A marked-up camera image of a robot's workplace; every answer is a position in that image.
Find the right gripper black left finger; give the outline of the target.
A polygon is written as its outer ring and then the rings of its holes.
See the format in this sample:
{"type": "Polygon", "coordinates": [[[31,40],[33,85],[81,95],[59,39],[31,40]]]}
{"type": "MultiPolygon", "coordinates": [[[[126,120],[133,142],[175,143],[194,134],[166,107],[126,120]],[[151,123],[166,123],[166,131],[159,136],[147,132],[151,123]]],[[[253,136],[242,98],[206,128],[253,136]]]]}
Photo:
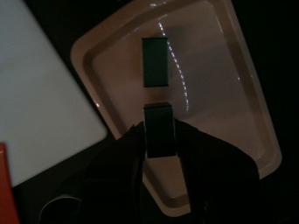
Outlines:
{"type": "Polygon", "coordinates": [[[85,173],[81,224],[139,224],[145,124],[101,151],[85,173]]]}

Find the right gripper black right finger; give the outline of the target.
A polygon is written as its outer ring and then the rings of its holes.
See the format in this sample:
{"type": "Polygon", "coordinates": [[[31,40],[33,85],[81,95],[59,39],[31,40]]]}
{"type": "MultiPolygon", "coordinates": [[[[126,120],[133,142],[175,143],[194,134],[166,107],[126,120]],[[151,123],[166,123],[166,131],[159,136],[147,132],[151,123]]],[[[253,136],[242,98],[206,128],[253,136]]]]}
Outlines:
{"type": "Polygon", "coordinates": [[[259,174],[233,144],[177,121],[178,152],[197,224],[259,224],[259,174]]]}

